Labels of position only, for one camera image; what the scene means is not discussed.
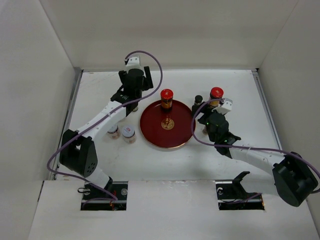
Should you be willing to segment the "black cap spice bottle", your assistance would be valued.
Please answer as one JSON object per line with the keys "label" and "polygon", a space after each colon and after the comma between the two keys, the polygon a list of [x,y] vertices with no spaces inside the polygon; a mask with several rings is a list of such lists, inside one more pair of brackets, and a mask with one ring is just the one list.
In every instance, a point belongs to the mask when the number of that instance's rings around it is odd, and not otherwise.
{"label": "black cap spice bottle", "polygon": [[207,130],[207,127],[206,127],[206,126],[202,129],[202,133],[203,133],[204,135],[208,135],[208,130]]}
{"label": "black cap spice bottle", "polygon": [[203,97],[201,95],[196,95],[194,98],[194,106],[199,106],[203,102]]}

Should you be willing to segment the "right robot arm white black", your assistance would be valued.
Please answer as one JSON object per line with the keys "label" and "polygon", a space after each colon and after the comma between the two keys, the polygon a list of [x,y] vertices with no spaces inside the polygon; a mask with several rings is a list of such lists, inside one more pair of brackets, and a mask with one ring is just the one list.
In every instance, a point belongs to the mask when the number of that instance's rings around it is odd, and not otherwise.
{"label": "right robot arm white black", "polygon": [[298,207],[311,194],[319,193],[319,171],[299,154],[281,149],[254,147],[229,130],[225,115],[232,110],[232,101],[217,100],[194,103],[192,122],[206,128],[209,146],[225,157],[252,165],[270,175],[278,196],[287,204]]}

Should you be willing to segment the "white lid jar red label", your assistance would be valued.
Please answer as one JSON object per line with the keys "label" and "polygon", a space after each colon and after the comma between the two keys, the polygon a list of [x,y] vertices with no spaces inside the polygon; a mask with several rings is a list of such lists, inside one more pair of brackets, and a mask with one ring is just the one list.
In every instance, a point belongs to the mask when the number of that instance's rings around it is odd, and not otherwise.
{"label": "white lid jar red label", "polygon": [[128,144],[133,144],[136,141],[136,132],[132,125],[124,125],[121,129],[121,134],[124,141]]}

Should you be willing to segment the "round red lacquer tray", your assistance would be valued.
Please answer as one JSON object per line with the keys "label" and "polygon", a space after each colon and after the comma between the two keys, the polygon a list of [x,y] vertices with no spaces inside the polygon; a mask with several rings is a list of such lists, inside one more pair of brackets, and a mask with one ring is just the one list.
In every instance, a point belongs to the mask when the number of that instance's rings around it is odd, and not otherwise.
{"label": "round red lacquer tray", "polygon": [[152,145],[163,149],[183,146],[192,138],[192,111],[184,103],[174,100],[172,108],[165,110],[161,102],[148,105],[141,114],[139,126],[144,138]]}

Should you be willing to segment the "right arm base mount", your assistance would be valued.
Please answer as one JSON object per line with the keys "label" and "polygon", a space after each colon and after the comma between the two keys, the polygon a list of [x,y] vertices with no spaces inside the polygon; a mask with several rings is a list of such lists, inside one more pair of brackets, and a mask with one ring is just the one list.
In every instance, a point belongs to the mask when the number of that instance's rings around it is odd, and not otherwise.
{"label": "right arm base mount", "polygon": [[249,171],[243,171],[233,179],[215,181],[218,209],[220,211],[265,210],[262,193],[247,192],[241,181]]}

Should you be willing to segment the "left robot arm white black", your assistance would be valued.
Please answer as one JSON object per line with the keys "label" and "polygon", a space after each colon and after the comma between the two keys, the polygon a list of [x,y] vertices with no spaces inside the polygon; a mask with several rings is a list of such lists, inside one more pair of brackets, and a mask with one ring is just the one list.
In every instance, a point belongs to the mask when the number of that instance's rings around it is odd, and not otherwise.
{"label": "left robot arm white black", "polygon": [[59,154],[59,163],[96,185],[95,193],[103,200],[112,195],[113,180],[98,165],[96,142],[100,141],[108,131],[138,106],[138,103],[133,100],[140,99],[143,91],[154,87],[148,66],[143,69],[121,70],[118,75],[121,86],[110,98],[108,104],[86,125],[75,131],[71,129],[65,131],[62,136],[62,144],[70,142],[73,137],[96,124],[103,117],[106,119],[79,136]]}

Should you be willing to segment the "red lid sauce jar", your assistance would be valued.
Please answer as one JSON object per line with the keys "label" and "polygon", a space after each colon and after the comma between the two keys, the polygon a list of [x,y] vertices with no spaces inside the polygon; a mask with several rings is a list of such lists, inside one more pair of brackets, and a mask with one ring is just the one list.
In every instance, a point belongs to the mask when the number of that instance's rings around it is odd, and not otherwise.
{"label": "red lid sauce jar", "polygon": [[220,99],[223,98],[224,91],[220,87],[213,87],[209,94],[209,99],[213,100],[209,103],[212,108],[218,107],[220,105]]}
{"label": "red lid sauce jar", "polygon": [[160,98],[161,98],[161,107],[165,111],[170,111],[172,109],[173,105],[173,96],[174,93],[171,89],[163,89],[160,92]]}

